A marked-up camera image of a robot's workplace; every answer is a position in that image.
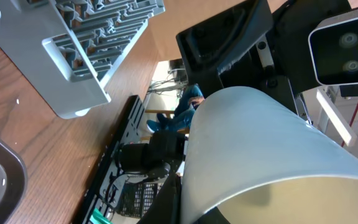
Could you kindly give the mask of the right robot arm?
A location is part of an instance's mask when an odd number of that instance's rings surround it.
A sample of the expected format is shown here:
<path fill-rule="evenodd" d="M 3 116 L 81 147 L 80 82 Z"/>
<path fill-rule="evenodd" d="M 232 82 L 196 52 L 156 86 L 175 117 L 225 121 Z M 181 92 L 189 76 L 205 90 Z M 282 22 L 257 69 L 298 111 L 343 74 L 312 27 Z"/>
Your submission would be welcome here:
<path fill-rule="evenodd" d="M 297 114 L 290 82 L 255 74 L 254 45 L 273 25 L 266 1 L 245 1 L 179 33 L 190 81 L 206 101 L 192 112 L 190 134 L 160 130 L 148 143 L 126 144 L 122 170 L 150 179 L 185 165 L 185 177 L 208 180 L 351 178 L 358 160 Z"/>

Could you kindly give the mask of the light blue bowl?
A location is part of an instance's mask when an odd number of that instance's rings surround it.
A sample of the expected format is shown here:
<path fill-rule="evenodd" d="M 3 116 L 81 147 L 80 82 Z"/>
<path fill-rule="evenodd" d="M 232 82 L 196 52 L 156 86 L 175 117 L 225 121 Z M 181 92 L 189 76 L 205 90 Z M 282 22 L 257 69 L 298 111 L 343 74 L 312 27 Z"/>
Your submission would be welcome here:
<path fill-rule="evenodd" d="M 180 222 L 358 223 L 358 159 L 265 93 L 213 93 L 193 117 Z"/>

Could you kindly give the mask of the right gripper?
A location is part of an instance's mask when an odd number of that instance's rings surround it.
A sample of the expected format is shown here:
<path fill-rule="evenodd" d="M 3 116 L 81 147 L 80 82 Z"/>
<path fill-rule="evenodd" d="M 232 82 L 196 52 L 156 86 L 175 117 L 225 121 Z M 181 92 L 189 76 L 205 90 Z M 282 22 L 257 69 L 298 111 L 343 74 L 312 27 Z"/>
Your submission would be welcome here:
<path fill-rule="evenodd" d="M 243 1 L 176 35 L 188 81 L 205 97 L 256 88 L 296 112 L 296 95 L 317 87 L 307 37 L 318 22 L 351 10 L 345 0 Z"/>

